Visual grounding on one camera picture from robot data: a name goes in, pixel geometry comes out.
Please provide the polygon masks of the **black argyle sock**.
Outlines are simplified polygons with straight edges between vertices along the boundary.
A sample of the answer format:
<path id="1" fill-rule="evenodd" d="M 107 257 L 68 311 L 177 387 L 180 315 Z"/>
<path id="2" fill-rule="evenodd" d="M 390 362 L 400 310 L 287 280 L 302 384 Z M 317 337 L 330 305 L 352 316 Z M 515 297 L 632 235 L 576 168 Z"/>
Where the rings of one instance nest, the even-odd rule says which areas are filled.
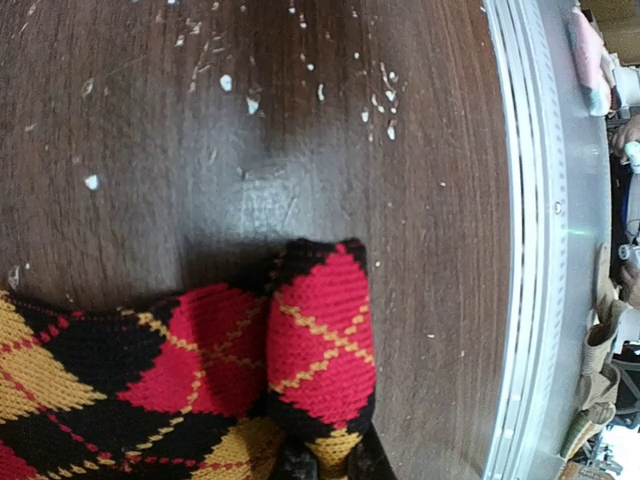
<path id="1" fill-rule="evenodd" d="M 1 295 L 5 479 L 390 479 L 365 246 L 135 308 Z"/>

